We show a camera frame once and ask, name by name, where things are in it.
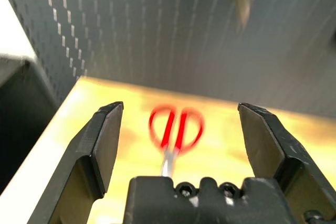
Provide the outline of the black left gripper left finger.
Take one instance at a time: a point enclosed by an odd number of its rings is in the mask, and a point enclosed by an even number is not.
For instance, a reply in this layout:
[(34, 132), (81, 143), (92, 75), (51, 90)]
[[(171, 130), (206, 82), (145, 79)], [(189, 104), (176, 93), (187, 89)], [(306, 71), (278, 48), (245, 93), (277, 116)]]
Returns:
[(100, 107), (70, 141), (28, 223), (87, 223), (109, 188), (123, 108), (121, 101)]

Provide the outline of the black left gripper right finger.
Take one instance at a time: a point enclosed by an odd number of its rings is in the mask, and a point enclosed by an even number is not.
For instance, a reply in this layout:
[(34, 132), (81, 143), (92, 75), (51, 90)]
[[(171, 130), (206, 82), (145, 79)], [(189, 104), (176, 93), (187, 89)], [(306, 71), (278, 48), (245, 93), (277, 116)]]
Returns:
[(298, 223), (335, 223), (335, 190), (304, 146), (266, 109), (237, 109), (254, 175), (278, 183)]

